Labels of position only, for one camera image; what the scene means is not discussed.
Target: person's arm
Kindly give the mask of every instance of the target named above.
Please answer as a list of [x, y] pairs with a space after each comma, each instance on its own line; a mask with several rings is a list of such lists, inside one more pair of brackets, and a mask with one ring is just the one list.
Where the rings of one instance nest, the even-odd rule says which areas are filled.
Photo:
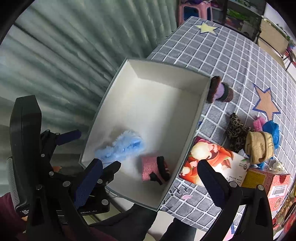
[[10, 193], [0, 197], [0, 233], [2, 237], [12, 238], [24, 232], [26, 222], [17, 215]]

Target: white wall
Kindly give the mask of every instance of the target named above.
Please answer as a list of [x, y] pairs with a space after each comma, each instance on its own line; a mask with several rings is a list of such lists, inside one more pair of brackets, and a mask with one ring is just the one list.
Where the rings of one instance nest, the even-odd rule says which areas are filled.
[[296, 38], [292, 34], [292, 31], [290, 30], [286, 22], [279, 15], [279, 13], [276, 10], [274, 10], [268, 3], [266, 4], [264, 16], [273, 23], [278, 24], [280, 27], [282, 27], [283, 30], [291, 37], [294, 43], [296, 43]]

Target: orange star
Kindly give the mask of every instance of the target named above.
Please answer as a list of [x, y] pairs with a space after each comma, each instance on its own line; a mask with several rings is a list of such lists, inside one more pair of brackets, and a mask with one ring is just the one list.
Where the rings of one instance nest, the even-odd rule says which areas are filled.
[[280, 111], [272, 101], [270, 87], [263, 91], [257, 85], [253, 85], [259, 95], [259, 100], [254, 106], [253, 110], [265, 113], [267, 115], [267, 119], [272, 121], [273, 115], [280, 114]]

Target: open white box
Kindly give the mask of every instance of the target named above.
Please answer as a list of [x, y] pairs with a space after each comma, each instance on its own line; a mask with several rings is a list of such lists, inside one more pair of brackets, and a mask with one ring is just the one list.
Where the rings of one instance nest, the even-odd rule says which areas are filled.
[[95, 150], [132, 130], [146, 143], [143, 155], [164, 156], [170, 180], [160, 186], [142, 181], [141, 157], [122, 161], [107, 189], [134, 203], [158, 210], [191, 146], [205, 103], [210, 77], [150, 60], [126, 59], [113, 78], [94, 117], [80, 163]]

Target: black pants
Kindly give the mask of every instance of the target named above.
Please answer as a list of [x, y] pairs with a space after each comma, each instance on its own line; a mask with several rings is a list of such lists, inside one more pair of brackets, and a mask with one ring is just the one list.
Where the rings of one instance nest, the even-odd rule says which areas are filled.
[[[155, 221], [157, 212], [134, 204], [126, 212], [119, 213], [90, 226], [118, 241], [142, 241]], [[193, 241], [196, 228], [174, 218], [160, 241]]]

